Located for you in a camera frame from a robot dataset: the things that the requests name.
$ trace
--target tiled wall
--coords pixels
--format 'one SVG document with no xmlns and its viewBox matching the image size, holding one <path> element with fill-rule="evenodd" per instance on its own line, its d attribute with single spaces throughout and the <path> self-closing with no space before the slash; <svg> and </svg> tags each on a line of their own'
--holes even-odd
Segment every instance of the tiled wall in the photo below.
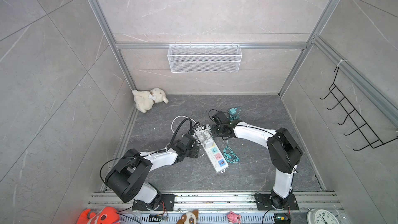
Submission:
<svg viewBox="0 0 398 224">
<path fill-rule="evenodd" d="M 98 1 L 117 42 L 306 42 L 328 2 Z M 171 73 L 165 50 L 124 50 L 123 54 L 140 90 L 161 87 L 167 93 L 276 94 L 299 54 L 298 50 L 285 51 L 245 50 L 240 71 L 234 74 Z"/>
<path fill-rule="evenodd" d="M 76 223 L 132 105 L 87 0 L 0 0 L 0 222 Z"/>
<path fill-rule="evenodd" d="M 341 0 L 321 33 L 344 59 L 398 105 L 397 0 Z M 352 223 L 398 222 L 398 141 L 375 149 L 367 144 L 353 122 L 329 96 L 335 65 L 318 49 L 311 51 L 286 91 L 283 100 L 307 146 L 322 181 L 335 190 Z M 342 72 L 336 84 L 384 142 L 397 136 L 397 128 Z M 354 115 L 359 125 L 363 121 Z M 368 128 L 361 130 L 377 140 Z"/>
<path fill-rule="evenodd" d="M 237 73 L 172 73 L 167 49 L 122 50 L 138 90 L 166 93 L 277 94 L 300 49 L 242 49 Z"/>
</svg>

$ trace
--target pink pig toy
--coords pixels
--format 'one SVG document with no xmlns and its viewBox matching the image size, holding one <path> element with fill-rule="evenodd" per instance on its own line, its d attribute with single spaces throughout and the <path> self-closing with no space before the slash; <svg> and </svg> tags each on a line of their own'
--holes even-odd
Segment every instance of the pink pig toy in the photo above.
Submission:
<svg viewBox="0 0 398 224">
<path fill-rule="evenodd" d="M 238 223 L 240 224 L 241 216 L 240 214 L 235 214 L 234 212 L 230 211 L 229 214 L 226 215 L 228 218 L 229 223 Z"/>
</svg>

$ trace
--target robotic arm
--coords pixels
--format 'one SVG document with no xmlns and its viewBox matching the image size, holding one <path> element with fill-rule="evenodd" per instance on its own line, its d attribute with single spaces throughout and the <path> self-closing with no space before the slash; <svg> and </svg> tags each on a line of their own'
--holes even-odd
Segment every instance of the robotic arm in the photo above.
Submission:
<svg viewBox="0 0 398 224">
<path fill-rule="evenodd" d="M 216 123 L 212 126 L 212 136 L 244 138 L 269 150 L 272 164 L 276 167 L 271 200 L 275 207 L 283 206 L 292 194 L 293 174 L 302 155 L 300 147 L 290 133 L 284 128 L 269 130 L 240 120 L 230 121 L 221 111 L 213 115 L 212 120 Z M 106 185 L 123 202 L 135 199 L 145 202 L 148 209 L 156 209 L 160 202 L 160 191 L 145 183 L 145 179 L 154 169 L 176 164 L 185 157 L 197 158 L 199 150 L 192 134 L 191 129 L 181 140 L 177 140 L 176 144 L 171 142 L 168 145 L 170 147 L 154 152 L 128 150 L 107 174 Z"/>
</svg>

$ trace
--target black hook rack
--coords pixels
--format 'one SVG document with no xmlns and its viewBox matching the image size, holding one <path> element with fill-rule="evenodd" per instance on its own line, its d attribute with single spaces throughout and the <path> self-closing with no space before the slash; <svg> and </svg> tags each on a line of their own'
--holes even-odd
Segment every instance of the black hook rack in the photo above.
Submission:
<svg viewBox="0 0 398 224">
<path fill-rule="evenodd" d="M 336 75 L 334 76 L 334 80 L 333 80 L 332 85 L 329 87 L 329 93 L 328 93 L 324 98 L 320 98 L 320 99 L 323 100 L 323 99 L 326 99 L 326 97 L 329 96 L 330 94 L 333 95 L 334 98 L 337 100 L 337 104 L 336 104 L 334 107 L 332 107 L 331 109 L 329 109 L 329 108 L 327 108 L 327 109 L 328 109 L 328 110 L 333 110 L 336 106 L 340 105 L 340 106 L 344 109 L 344 111 L 346 112 L 346 114 L 347 114 L 347 115 L 346 115 L 346 118 L 345 118 L 344 121 L 343 121 L 343 123 L 338 123 L 338 124 L 339 124 L 339 125 L 343 125 L 343 124 L 346 122 L 347 118 L 349 117 L 349 118 L 352 120 L 352 122 L 354 123 L 354 125 L 356 126 L 356 129 L 355 129 L 354 131 L 350 132 L 349 134 L 343 134 L 343 135 L 344 135 L 344 136 L 349 136 L 349 135 L 351 135 L 352 133 L 354 133 L 354 132 L 356 132 L 356 131 L 359 131 L 359 132 L 362 134 L 362 136 L 365 138 L 366 142 L 368 142 L 368 145 L 362 147 L 361 149 L 357 149 L 357 150 L 354 149 L 354 151 L 356 151 L 356 152 L 357 152 L 357 151 L 360 151 L 360 150 L 362 150 L 362 149 L 365 149 L 365 148 L 368 147 L 368 146 L 370 146 L 370 147 L 372 147 L 373 149 L 375 149 L 375 148 L 377 148 L 377 147 L 380 147 L 380 146 L 382 146 L 382 145 L 388 144 L 389 142 L 398 139 L 398 136 L 397 136 L 396 138 L 391 139 L 391 140 L 388 141 L 388 142 L 383 142 L 383 141 L 379 138 L 379 136 L 375 133 L 375 131 L 369 126 L 368 122 L 366 122 L 366 120 L 365 120 L 365 119 L 362 117 L 362 115 L 357 111 L 357 109 L 351 104 L 351 102 L 347 99 L 347 97 L 343 94 L 343 92 L 341 92 L 341 90 L 336 86 L 335 81 L 336 81 L 337 73 L 339 72 L 339 68 L 336 67 L 335 70 L 334 70 L 333 72 L 336 72 Z M 335 90 L 335 89 L 338 90 L 338 91 L 341 93 L 341 95 L 343 96 L 343 98 L 342 98 L 341 100 L 339 100 L 339 99 L 336 97 L 336 95 L 333 93 L 333 90 Z M 353 108 L 352 111 L 348 112 L 347 109 L 342 105 L 341 102 L 342 102 L 342 100 L 344 100 L 344 99 L 346 99 L 347 102 L 351 105 L 351 107 Z M 358 124 L 357 124 L 357 123 L 354 121 L 354 119 L 351 117 L 351 114 L 353 114 L 353 113 L 355 113 L 355 112 L 356 112 L 356 113 L 361 117 L 361 119 L 365 122 L 363 125 L 358 126 Z M 362 132 L 362 130 L 361 130 L 361 128 L 364 127 L 364 126 L 368 126 L 368 127 L 369 127 L 369 129 L 370 129 L 370 130 L 373 132 L 373 134 L 377 137 L 377 140 L 376 140 L 376 141 L 370 142 L 370 141 L 366 138 L 365 134 L 364 134 L 364 133 Z"/>
</svg>

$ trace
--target white mesh basket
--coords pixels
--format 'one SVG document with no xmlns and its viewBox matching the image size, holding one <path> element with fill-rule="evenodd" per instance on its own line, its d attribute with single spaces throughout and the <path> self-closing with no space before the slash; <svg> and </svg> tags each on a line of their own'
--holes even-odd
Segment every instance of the white mesh basket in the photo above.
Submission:
<svg viewBox="0 0 398 224">
<path fill-rule="evenodd" d="M 167 58 L 173 73 L 238 72 L 242 52 L 236 44 L 176 44 Z"/>
</svg>

